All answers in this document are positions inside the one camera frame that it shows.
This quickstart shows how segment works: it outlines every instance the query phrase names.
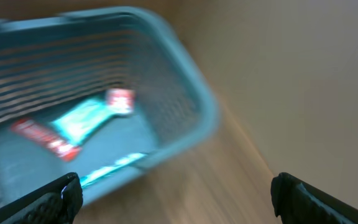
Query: black object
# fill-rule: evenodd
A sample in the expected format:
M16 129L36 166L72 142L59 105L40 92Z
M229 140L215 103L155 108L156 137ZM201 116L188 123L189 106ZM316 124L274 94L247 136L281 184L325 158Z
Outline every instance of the black object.
M273 178L270 193L283 224L358 223L357 209L290 174Z
M0 223L73 223L82 203L80 179L72 172L0 208Z

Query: beige wall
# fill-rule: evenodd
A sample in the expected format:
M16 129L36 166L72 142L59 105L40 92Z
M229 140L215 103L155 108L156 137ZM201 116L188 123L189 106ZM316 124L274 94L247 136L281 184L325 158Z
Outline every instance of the beige wall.
M358 0L188 0L173 25L275 174L358 208Z

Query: red candy bar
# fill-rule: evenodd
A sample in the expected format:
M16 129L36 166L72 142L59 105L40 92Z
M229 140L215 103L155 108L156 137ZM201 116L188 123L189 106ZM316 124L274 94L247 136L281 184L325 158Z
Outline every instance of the red candy bar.
M80 147L69 144L59 135L29 118L18 120L12 125L12 130L46 147L64 161L74 159L81 151Z
M107 106L115 114L131 114L134 112L135 92L114 88L107 91Z

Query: teal bin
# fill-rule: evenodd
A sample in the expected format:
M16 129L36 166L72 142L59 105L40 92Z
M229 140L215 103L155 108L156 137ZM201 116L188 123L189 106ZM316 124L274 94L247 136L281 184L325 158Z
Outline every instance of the teal bin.
M134 115L108 121L71 162L10 130L23 116L48 124L109 88L135 90ZM0 20L0 206L68 172L88 177L81 184L91 203L201 142L218 120L194 61L150 11Z

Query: teal wrapper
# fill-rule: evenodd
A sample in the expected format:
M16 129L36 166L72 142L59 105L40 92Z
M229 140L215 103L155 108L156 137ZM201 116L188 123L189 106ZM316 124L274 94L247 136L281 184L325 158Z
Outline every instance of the teal wrapper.
M83 101L51 124L67 141L79 146L113 114L103 100L95 97Z

